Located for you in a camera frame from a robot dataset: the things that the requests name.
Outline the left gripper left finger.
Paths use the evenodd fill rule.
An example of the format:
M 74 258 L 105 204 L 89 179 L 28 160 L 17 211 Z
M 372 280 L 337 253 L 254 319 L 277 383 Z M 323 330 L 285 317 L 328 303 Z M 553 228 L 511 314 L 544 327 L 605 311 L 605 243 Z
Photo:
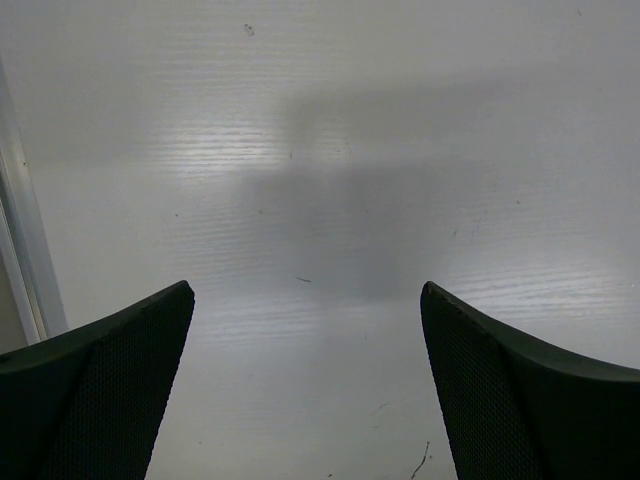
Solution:
M 2 478 L 145 478 L 194 307 L 182 280 L 3 354 Z

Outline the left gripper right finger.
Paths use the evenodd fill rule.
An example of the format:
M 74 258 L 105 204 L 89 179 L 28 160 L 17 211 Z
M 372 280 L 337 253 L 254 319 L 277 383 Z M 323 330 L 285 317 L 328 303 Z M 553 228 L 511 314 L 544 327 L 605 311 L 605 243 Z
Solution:
M 422 328 L 460 479 L 636 479 L 639 372 L 424 285 Z

